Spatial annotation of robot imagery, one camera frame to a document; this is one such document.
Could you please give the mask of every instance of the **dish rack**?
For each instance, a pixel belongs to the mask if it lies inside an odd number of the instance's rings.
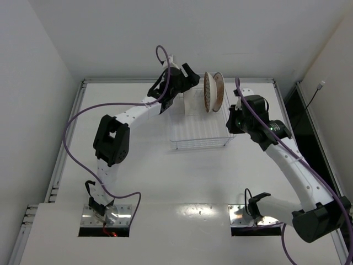
[[[203,86],[188,91],[188,105],[185,113],[184,95],[174,99],[170,107],[170,144],[172,149],[198,149],[221,147],[234,139],[228,132],[226,123],[229,118],[229,100],[224,90],[223,104],[218,112],[206,112]]]

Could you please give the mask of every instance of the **wall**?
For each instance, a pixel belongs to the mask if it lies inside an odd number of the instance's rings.
[[[27,204],[42,202],[78,82],[27,0],[0,8],[0,264]]]
[[[87,76],[159,76],[162,44],[196,72],[273,77],[285,95],[348,0],[29,0],[62,59]]]
[[[326,85],[309,107],[327,146],[337,177],[353,201],[353,8],[346,14],[302,82],[309,102],[317,84]]]

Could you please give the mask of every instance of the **white wall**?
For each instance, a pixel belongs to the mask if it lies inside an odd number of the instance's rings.
[[[309,107],[315,117],[338,178],[346,195],[353,201],[353,8],[302,82],[306,102],[317,84],[326,85]]]
[[[3,265],[8,262],[27,204],[44,199],[78,82],[27,0],[2,1],[0,36]]]
[[[154,47],[196,72],[300,80],[348,0],[29,0],[74,76],[159,76]]]

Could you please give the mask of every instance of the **metal mounting plate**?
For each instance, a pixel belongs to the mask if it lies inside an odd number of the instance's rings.
[[[272,217],[264,216],[260,220],[255,220],[247,214],[245,211],[244,204],[230,204],[228,205],[229,210],[229,220],[231,222],[231,227],[253,227],[253,226],[266,226],[266,225],[275,225],[280,226],[280,222]]]
[[[118,220],[109,225],[109,227],[128,227],[131,221],[131,208],[130,204],[115,204],[119,213],[118,213]],[[97,228],[103,226],[103,219],[96,216],[96,213],[92,210],[88,204],[85,204],[82,211],[81,217],[81,227],[87,228]]]

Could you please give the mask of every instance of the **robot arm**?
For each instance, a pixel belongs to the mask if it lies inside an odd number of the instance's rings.
[[[292,151],[301,156],[291,137],[291,133],[279,120],[270,120],[265,108],[265,99],[259,95],[249,95],[245,99],[258,116],[266,123]],[[344,222],[343,213],[325,186],[299,163],[284,147],[268,133],[242,104],[241,99],[230,107],[227,127],[230,133],[248,133],[251,139],[260,145],[282,170],[295,190],[300,204],[279,200],[269,193],[261,193],[249,199],[249,212],[254,219],[270,216],[294,227],[299,236],[306,242],[316,239],[338,229]],[[351,207],[346,197],[340,198],[348,210]]]
[[[107,190],[115,187],[117,172],[120,163],[129,152],[130,132],[150,118],[164,113],[172,104],[179,93],[184,93],[199,83],[200,76],[195,74],[187,63],[182,65],[187,76],[169,56],[170,79],[167,90],[167,63],[162,62],[163,73],[156,83],[149,89],[147,96],[139,102],[140,105],[130,108],[116,116],[102,117],[93,147],[98,160],[98,177]],[[98,213],[104,213],[105,205],[112,198],[106,194],[100,185],[95,186],[90,195],[90,205]]]

